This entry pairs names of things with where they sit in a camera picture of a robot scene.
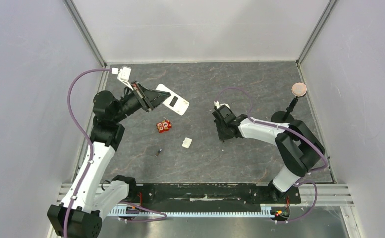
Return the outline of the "white remote control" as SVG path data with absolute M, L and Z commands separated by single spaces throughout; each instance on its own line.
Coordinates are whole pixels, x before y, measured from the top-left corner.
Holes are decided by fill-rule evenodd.
M 190 105 L 186 99 L 163 84 L 158 84 L 156 90 L 170 93 L 170 96 L 163 101 L 163 105 L 176 112 L 180 116 L 185 114 Z

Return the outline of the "white battery cover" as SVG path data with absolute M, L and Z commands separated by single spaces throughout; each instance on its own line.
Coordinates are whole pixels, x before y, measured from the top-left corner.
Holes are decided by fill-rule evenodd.
M 190 148 L 191 144 L 192 144 L 192 139 L 186 137 L 186 138 L 184 138 L 184 140 L 182 142 L 182 147 L 183 148 Z

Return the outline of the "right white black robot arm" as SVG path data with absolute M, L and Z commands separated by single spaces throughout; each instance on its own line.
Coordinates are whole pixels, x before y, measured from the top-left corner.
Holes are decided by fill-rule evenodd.
M 291 187 L 306 174 L 315 171 L 319 160 L 328 161 L 325 149 L 316 136 L 300 120 L 291 123 L 275 123 L 258 120 L 246 114 L 236 116 L 227 104 L 216 104 L 212 112 L 220 141 L 233 138 L 259 140 L 274 145 L 279 150 L 284 166 L 270 182 L 269 198 L 282 202 Z

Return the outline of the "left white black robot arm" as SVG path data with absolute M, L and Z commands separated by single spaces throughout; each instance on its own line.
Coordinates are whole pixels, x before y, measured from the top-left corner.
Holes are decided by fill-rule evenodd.
M 147 89 L 138 82 L 117 99 L 103 90 L 94 98 L 94 123 L 87 136 L 88 151 L 69 192 L 59 205 L 51 205 L 47 217 L 63 238 L 96 238 L 104 218 L 122 200 L 133 202 L 138 195 L 135 178 L 116 176 L 104 192 L 97 189 L 104 171 L 114 157 L 125 128 L 121 121 L 139 109 L 152 111 L 173 96 L 168 90 Z

